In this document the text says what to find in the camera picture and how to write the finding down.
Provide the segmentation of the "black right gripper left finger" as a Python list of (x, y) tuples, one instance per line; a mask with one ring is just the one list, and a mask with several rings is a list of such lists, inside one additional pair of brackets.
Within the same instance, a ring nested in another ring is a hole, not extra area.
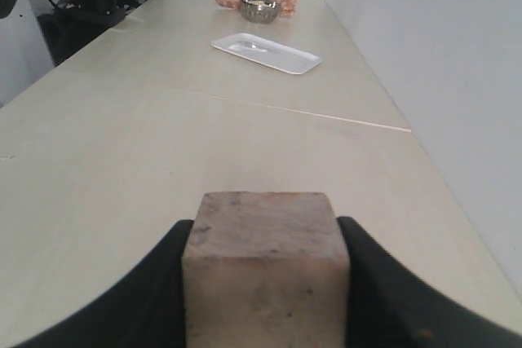
[(178, 221), (113, 287), (18, 347), (185, 347), (181, 258), (192, 220)]

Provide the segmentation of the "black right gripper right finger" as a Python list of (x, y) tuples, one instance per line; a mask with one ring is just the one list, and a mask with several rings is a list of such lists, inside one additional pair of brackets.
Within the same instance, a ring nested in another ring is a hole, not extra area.
[(521, 335), (434, 289), (351, 217), (337, 219), (350, 258), (347, 347), (519, 347)]

